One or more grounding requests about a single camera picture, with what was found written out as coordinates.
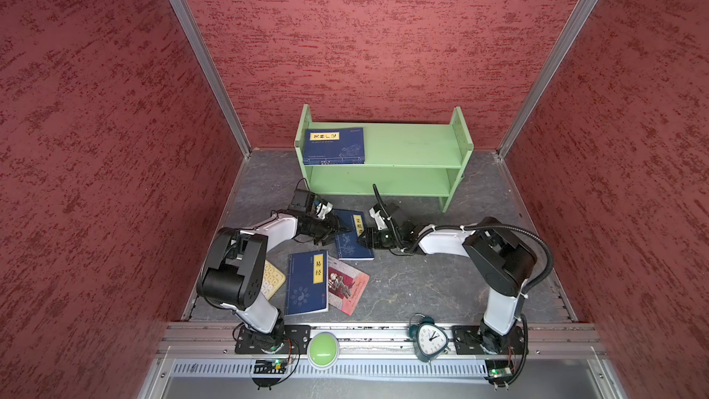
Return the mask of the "blue book Yijing yellow label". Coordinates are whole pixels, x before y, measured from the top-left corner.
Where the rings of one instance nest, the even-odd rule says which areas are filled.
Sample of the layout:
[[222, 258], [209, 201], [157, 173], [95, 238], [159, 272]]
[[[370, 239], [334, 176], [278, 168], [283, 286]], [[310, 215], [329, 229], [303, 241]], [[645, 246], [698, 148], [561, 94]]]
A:
[[316, 250], [289, 256], [286, 275], [286, 316], [321, 313], [329, 309], [328, 252]]

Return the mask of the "blue book Xiaolin Guangji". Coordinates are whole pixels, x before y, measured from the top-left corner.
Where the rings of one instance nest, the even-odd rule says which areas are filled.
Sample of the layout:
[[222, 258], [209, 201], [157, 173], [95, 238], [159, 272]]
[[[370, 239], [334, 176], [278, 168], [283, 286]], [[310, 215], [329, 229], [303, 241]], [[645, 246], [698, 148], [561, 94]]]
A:
[[308, 129], [303, 148], [305, 166], [365, 164], [363, 127]]

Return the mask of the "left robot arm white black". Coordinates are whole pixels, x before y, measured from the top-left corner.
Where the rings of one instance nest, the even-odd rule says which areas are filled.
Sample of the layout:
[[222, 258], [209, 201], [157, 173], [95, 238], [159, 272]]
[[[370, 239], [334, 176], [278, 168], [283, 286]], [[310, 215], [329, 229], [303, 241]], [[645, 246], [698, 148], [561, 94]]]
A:
[[288, 208], [269, 219], [216, 233], [196, 283], [197, 294], [214, 308], [234, 312], [253, 334], [280, 342], [282, 314], [260, 292], [267, 253], [299, 236], [328, 245], [350, 231], [331, 203], [310, 190], [296, 190]]

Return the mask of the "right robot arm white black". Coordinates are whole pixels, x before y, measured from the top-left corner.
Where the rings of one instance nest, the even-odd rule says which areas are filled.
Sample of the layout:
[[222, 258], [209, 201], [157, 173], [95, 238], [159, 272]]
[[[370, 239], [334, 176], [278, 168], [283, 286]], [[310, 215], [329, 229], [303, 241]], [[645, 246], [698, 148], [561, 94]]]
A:
[[397, 211], [395, 205], [376, 204], [369, 211], [376, 225], [365, 228], [357, 243], [406, 256], [445, 254], [469, 259], [489, 287], [478, 340], [489, 354], [510, 347], [529, 291], [547, 275], [544, 271], [533, 277], [537, 255], [522, 239], [537, 237], [494, 217], [474, 225], [414, 225]]

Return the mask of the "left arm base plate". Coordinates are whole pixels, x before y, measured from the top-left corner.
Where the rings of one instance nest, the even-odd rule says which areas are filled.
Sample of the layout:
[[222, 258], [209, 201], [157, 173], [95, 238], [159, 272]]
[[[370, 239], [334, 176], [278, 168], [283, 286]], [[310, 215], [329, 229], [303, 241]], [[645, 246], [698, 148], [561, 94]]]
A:
[[234, 334], [234, 352], [238, 355], [306, 354], [311, 327], [301, 324], [277, 325], [270, 334], [241, 327]]

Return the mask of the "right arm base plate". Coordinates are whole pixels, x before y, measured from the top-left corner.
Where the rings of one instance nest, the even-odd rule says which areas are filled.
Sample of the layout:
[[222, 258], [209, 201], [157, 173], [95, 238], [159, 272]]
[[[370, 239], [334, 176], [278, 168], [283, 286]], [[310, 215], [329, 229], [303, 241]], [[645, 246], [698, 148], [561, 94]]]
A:
[[452, 341], [458, 355], [502, 356], [513, 353], [522, 356], [527, 352], [524, 328], [514, 325], [500, 335], [487, 326], [452, 326]]

